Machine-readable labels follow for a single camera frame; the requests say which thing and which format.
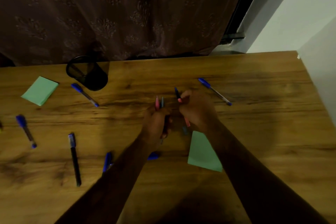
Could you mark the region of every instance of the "human hand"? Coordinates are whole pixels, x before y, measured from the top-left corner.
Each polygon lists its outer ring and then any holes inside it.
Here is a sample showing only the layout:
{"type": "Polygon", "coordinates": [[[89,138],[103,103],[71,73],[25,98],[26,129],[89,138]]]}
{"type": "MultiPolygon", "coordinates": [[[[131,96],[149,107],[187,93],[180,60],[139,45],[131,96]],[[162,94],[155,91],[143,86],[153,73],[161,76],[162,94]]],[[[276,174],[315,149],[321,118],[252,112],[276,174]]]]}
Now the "human hand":
{"type": "Polygon", "coordinates": [[[200,90],[187,90],[181,94],[180,112],[194,123],[200,132],[205,132],[207,125],[217,121],[218,115],[209,95],[200,90]]]}
{"type": "Polygon", "coordinates": [[[145,111],[142,129],[138,138],[149,146],[150,152],[157,150],[161,144],[161,139],[170,134],[172,119],[169,115],[170,111],[165,107],[156,111],[155,104],[152,104],[145,111]]]}

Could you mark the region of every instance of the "patterned curtain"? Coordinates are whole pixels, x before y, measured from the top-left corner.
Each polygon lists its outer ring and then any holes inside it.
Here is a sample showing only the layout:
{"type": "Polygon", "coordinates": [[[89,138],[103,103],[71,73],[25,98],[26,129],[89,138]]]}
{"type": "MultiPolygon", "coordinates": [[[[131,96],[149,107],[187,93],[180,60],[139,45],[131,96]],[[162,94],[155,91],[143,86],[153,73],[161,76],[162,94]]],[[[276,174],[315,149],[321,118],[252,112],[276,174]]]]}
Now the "patterned curtain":
{"type": "Polygon", "coordinates": [[[16,65],[208,55],[237,0],[1,0],[0,53],[16,65]]]}

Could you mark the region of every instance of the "wooden table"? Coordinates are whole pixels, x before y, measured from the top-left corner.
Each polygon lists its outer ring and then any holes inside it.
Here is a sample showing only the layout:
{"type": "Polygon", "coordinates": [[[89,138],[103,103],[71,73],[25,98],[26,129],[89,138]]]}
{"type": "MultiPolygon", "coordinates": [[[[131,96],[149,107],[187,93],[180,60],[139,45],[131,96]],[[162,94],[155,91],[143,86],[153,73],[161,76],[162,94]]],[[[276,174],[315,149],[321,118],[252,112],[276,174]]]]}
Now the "wooden table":
{"type": "Polygon", "coordinates": [[[65,65],[0,68],[0,222],[53,223],[101,176],[104,156],[118,156],[141,128],[156,95],[173,109],[175,127],[148,161],[119,223],[189,220],[249,222],[226,174],[187,164],[191,135],[174,87],[207,91],[221,121],[271,171],[336,223],[336,134],[296,52],[120,61],[109,64],[105,88],[89,94],[70,87],[65,65]],[[20,96],[38,76],[59,82],[39,107],[20,96]],[[206,78],[232,101],[226,106],[197,81],[206,78]],[[25,115],[38,147],[15,116],[25,115]],[[76,187],[67,135],[74,132],[82,175],[76,187]]]}

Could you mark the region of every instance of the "pen holder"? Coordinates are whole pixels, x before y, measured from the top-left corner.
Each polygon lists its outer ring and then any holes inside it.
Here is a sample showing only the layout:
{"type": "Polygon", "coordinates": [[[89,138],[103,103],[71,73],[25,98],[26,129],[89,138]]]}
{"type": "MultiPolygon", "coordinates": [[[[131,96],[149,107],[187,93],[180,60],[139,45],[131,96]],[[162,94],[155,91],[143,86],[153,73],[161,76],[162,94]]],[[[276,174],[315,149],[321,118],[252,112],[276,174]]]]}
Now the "pen holder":
{"type": "Polygon", "coordinates": [[[90,56],[78,56],[66,65],[68,76],[75,78],[89,90],[101,90],[108,81],[107,74],[90,56]]]}

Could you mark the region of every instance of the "note pad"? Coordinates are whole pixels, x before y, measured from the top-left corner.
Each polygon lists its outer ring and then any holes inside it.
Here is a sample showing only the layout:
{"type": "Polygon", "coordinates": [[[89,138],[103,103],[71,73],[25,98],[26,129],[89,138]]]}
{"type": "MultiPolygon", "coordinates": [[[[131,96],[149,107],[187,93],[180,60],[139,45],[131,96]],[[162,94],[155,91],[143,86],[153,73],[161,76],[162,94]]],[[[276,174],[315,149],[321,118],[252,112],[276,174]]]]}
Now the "note pad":
{"type": "Polygon", "coordinates": [[[197,131],[192,133],[188,164],[218,172],[223,169],[207,137],[197,131]]]}
{"type": "Polygon", "coordinates": [[[39,76],[21,97],[41,106],[47,101],[57,86],[58,83],[39,76]]]}

